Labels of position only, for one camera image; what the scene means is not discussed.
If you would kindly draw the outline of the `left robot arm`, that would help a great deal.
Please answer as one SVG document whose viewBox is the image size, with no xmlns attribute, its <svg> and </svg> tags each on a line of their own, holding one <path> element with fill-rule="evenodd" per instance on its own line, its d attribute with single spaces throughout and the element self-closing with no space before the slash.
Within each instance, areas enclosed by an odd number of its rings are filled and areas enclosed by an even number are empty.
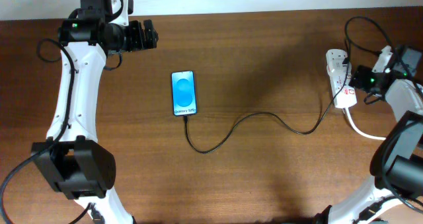
<svg viewBox="0 0 423 224">
<path fill-rule="evenodd" d="M 129 20 L 133 0 L 81 0 L 54 44 L 61 53 L 61 81 L 46 140 L 32 145 L 35 165 L 55 192 L 84 207 L 95 223 L 134 223 L 114 184 L 116 161 L 100 146 L 96 108 L 108 57 L 153 49 L 150 20 Z"/>
</svg>

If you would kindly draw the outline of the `blue screen Galaxy smartphone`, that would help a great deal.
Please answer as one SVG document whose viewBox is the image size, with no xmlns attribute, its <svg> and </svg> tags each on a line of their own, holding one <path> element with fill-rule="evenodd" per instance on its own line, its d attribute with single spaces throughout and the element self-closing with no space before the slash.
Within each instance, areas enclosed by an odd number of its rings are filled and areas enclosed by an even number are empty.
<svg viewBox="0 0 423 224">
<path fill-rule="evenodd" d="M 197 113 L 196 88 L 193 71 L 179 71 L 171 74 L 173 114 L 190 116 Z"/>
</svg>

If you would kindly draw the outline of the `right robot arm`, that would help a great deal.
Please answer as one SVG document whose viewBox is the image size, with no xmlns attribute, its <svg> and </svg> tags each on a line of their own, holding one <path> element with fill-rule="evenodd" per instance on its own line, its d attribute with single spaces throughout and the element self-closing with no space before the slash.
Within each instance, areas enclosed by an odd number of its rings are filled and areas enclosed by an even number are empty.
<svg viewBox="0 0 423 224">
<path fill-rule="evenodd" d="M 377 223 L 389 209 L 411 204 L 422 195 L 422 157 L 413 151 L 422 138 L 422 85 L 412 82 L 412 73 L 399 67 L 390 46 L 379 54 L 373 68 L 352 66 L 344 50 L 326 53 L 334 105 L 349 114 L 361 89 L 385 101 L 397 121 L 381 139 L 370 164 L 369 178 L 344 201 L 316 214 L 313 223 Z"/>
</svg>

